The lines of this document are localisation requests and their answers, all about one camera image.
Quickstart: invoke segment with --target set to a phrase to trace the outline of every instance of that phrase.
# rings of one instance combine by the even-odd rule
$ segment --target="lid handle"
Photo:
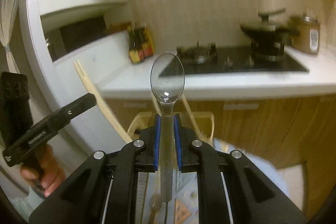
[[[270,11],[270,12],[259,12],[258,16],[261,17],[261,21],[268,22],[269,16],[275,16],[275,15],[283,14],[285,12],[286,12],[286,8],[282,8],[282,9]]]

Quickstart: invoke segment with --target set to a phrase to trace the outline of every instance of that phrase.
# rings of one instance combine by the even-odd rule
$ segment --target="metal screw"
[[[240,151],[238,151],[238,150],[233,151],[231,155],[235,159],[240,159],[242,157],[242,153]]]
[[[134,145],[135,147],[142,147],[144,144],[145,144],[145,143],[144,143],[144,141],[142,141],[142,140],[136,140],[136,141],[133,142],[133,145]]]
[[[104,152],[103,152],[103,151],[96,151],[96,152],[93,154],[93,157],[94,157],[96,160],[101,160],[102,158],[104,158]]]
[[[191,144],[195,147],[200,147],[203,143],[200,140],[193,140]]]

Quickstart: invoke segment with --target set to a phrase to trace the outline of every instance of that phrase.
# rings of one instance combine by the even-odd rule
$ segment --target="tiled floor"
[[[296,206],[298,206],[298,208],[300,208],[300,210],[302,210],[305,188],[302,165],[280,169],[278,170],[278,173],[288,185],[289,198]]]

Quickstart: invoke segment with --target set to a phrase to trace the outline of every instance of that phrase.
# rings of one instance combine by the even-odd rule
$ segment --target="gas stove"
[[[177,48],[186,75],[255,71],[302,71],[309,72],[285,53],[281,62],[254,60],[251,47],[216,47],[215,44],[200,47]]]

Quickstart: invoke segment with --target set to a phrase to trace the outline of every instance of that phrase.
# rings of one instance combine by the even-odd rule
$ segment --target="jar label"
[[[310,30],[310,37],[309,37],[309,47],[310,50],[313,52],[317,51],[319,45],[319,31],[311,29]]]

